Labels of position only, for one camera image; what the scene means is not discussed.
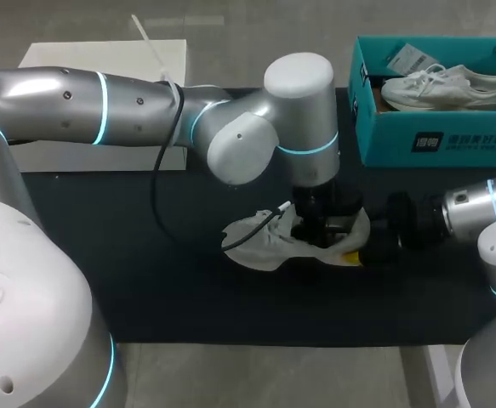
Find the paper tag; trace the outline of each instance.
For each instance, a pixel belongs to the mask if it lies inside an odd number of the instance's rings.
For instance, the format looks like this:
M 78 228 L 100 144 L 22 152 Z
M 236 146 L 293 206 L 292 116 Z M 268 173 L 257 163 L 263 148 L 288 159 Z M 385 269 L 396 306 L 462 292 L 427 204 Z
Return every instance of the paper tag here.
M 391 59 L 387 67 L 392 71 L 407 76 L 413 72 L 424 70 L 433 64 L 438 64 L 438 61 L 430 55 L 422 53 L 416 47 L 405 44 Z

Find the floor tile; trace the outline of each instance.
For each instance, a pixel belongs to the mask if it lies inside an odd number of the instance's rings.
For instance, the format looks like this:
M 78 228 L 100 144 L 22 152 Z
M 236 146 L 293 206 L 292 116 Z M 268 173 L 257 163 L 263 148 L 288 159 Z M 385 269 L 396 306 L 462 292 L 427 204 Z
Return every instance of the floor tile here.
M 398 348 L 144 344 L 134 408 L 407 408 Z

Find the white cable tie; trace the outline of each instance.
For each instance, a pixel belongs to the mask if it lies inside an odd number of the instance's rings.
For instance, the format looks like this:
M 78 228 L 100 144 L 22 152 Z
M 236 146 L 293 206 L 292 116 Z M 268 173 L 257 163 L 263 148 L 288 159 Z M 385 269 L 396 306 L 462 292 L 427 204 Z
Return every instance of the white cable tie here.
M 289 206 L 291 206 L 291 201 L 285 201 L 281 206 L 278 207 L 278 210 L 280 210 L 280 213 L 283 213 L 289 208 Z
M 162 61 L 161 57 L 159 56 L 157 49 L 155 48 L 155 46 L 153 45 L 153 43 L 150 41 L 149 37 L 147 36 L 147 33 L 144 30 L 144 27 L 141 25 L 140 21 L 138 20 L 138 17 L 136 17 L 134 14 L 131 14 L 131 17 L 132 17 L 134 24 L 138 28 L 138 31 L 140 32 L 142 38 L 144 38 L 145 44 L 147 44 L 147 47 L 149 47 L 149 49 L 153 53 L 153 56 L 157 60 L 157 63 L 161 67 L 161 79 L 168 82 L 168 85 L 170 86 L 170 90 L 172 91 L 172 95 L 174 96 L 174 104 L 176 106 L 179 106 L 180 105 L 180 93 L 178 92 L 178 89 L 176 88 L 176 84 L 174 83 L 174 80 L 168 74 L 168 71 L 166 69 L 166 66 L 164 65 L 164 62 Z M 174 136 L 172 137 L 170 145 L 174 145 L 179 136 L 180 136 L 180 126 L 176 126 L 176 129 L 174 130 Z

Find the gray floor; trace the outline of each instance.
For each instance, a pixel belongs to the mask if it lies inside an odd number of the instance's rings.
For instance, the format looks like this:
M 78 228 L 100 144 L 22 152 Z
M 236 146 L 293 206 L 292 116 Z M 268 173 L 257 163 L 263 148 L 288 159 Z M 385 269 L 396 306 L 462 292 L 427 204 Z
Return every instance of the gray floor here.
M 496 0 L 0 0 L 0 68 L 34 42 L 139 39 L 132 13 L 153 39 L 187 39 L 191 85 L 224 87 L 259 86 L 275 58 L 297 51 L 326 56 L 344 85 L 357 35 L 496 35 Z M 123 352 L 128 408 L 408 407 L 398 348 Z
M 123 344 L 127 408 L 408 408 L 398 348 Z

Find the logo on box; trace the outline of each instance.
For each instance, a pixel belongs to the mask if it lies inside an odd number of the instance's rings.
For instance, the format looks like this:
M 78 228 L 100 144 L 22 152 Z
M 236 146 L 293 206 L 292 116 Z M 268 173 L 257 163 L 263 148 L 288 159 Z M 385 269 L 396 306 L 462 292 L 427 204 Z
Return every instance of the logo on box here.
M 412 146 L 413 153 L 434 153 L 441 147 L 444 132 L 417 132 Z

